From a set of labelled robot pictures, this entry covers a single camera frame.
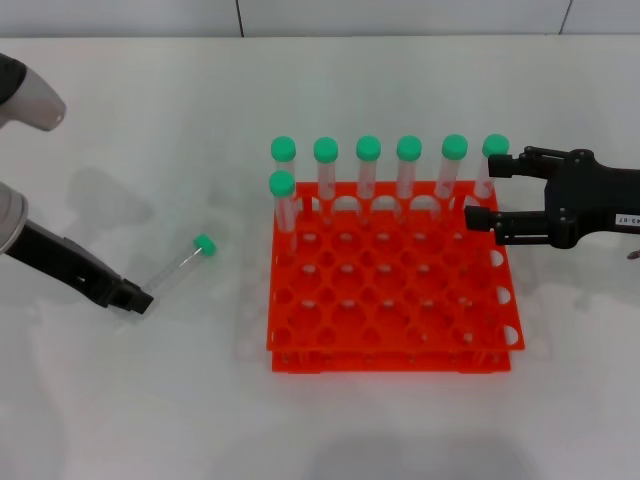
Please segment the clear test tube green cap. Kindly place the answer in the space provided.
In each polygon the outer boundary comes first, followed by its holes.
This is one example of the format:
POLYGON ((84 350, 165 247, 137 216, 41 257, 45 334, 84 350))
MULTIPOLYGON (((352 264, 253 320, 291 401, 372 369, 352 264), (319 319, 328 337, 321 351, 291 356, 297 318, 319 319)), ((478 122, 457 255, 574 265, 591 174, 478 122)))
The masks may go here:
POLYGON ((274 197, 279 244, 286 254, 293 255, 297 246, 294 176, 285 170, 275 171, 269 178, 269 189, 274 197))
POLYGON ((377 161, 381 155, 381 143, 372 135, 361 137, 356 143, 356 156, 359 160, 357 196, 361 203, 360 223, 369 221, 368 201, 374 198, 376 187, 377 161))
POLYGON ((318 197, 321 202, 321 218, 325 225, 331 223, 331 202, 336 192, 336 165, 338 143, 331 137, 317 139, 313 147, 317 165, 318 197))
POLYGON ((477 205, 489 199, 494 191, 494 179, 489 175, 490 156, 506 155, 509 148, 509 140, 504 135, 494 133, 485 138, 482 146, 482 160, 473 189, 473 197, 477 205))
POLYGON ((278 136, 271 142, 271 157, 277 171, 286 171, 295 177, 296 144, 289 136, 278 136))
POLYGON ((436 182, 434 195, 437 199, 446 201, 434 215, 441 220, 446 213, 459 211, 463 206, 463 197, 454 196, 454 188, 462 160, 468 151, 468 141, 460 134, 450 134, 445 137, 441 147, 441 165, 436 182))
POLYGON ((171 280, 193 270, 204 260, 212 258, 216 252, 217 246, 214 241, 207 234, 200 233, 193 238, 183 252, 179 253, 143 286, 143 291, 150 295, 156 295, 171 280))
POLYGON ((396 155, 398 158, 396 179, 398 206, 396 216, 400 223, 404 223, 407 218, 409 202, 413 196, 417 162, 421 154, 422 142, 418 137, 406 135, 398 140, 396 146, 396 155))

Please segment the orange test tube rack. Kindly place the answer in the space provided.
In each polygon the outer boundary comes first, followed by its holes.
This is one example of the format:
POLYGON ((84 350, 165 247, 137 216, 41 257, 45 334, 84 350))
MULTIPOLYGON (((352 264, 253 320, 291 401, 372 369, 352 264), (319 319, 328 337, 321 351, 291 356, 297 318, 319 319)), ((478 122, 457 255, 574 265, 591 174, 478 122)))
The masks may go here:
POLYGON ((506 251, 467 230, 474 185, 409 200, 296 188, 296 230, 273 234, 267 348, 275 371, 507 372, 525 347, 506 251))

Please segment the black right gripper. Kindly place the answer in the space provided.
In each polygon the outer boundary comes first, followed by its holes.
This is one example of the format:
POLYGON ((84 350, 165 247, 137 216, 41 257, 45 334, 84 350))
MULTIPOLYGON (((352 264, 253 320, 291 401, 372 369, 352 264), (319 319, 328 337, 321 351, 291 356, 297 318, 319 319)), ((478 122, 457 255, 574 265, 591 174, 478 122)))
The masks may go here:
POLYGON ((492 154, 489 176, 548 179, 545 211, 503 212, 466 206, 466 228, 494 232, 497 245, 570 249, 596 232, 640 235, 640 170, 600 164, 590 150, 527 146, 519 155, 492 154))

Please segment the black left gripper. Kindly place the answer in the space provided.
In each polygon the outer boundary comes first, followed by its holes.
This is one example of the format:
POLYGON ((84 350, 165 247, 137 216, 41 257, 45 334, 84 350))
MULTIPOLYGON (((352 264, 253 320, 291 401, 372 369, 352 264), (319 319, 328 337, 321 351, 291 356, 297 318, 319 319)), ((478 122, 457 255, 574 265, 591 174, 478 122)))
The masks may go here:
POLYGON ((92 302, 144 314, 154 298, 93 254, 28 220, 9 256, 70 286, 92 302))

